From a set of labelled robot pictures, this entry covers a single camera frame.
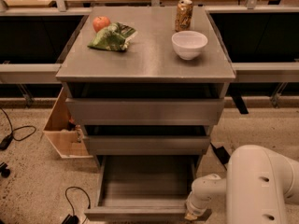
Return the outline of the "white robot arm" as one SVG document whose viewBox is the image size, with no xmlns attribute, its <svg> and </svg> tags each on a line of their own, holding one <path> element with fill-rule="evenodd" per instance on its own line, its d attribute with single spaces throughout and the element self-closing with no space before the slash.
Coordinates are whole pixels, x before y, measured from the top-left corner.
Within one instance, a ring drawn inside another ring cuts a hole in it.
<svg viewBox="0 0 299 224">
<path fill-rule="evenodd" d="M 299 161 L 265 147 L 239 147 L 226 177 L 211 174 L 192 182 L 185 218 L 201 217 L 211 199 L 222 194 L 227 224 L 287 224 L 285 205 L 299 204 Z"/>
</svg>

